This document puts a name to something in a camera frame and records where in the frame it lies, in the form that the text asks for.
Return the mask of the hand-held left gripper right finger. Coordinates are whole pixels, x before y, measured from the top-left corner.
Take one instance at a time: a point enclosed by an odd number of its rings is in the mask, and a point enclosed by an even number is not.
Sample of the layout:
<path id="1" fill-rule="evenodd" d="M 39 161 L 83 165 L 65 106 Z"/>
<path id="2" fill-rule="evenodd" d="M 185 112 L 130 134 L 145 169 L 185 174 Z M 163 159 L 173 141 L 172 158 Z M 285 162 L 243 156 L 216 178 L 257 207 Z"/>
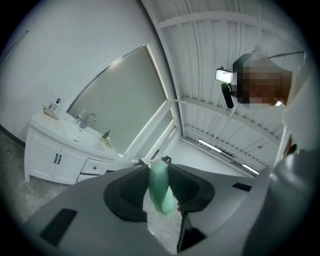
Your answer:
<path id="1" fill-rule="evenodd" d="M 214 173 L 182 164 L 168 168 L 180 204 L 178 253 L 243 253 L 262 205 L 262 176 Z"/>

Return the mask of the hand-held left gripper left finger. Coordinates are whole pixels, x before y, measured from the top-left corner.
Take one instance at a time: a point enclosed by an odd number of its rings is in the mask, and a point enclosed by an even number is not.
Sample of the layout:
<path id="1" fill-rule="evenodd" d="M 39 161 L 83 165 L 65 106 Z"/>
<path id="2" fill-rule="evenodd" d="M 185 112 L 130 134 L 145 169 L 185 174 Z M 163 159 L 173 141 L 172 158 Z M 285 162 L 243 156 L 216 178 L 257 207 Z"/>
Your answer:
<path id="1" fill-rule="evenodd" d="M 147 165 L 80 181 L 37 210 L 24 230 L 46 256 L 163 256 L 143 210 L 148 181 Z"/>

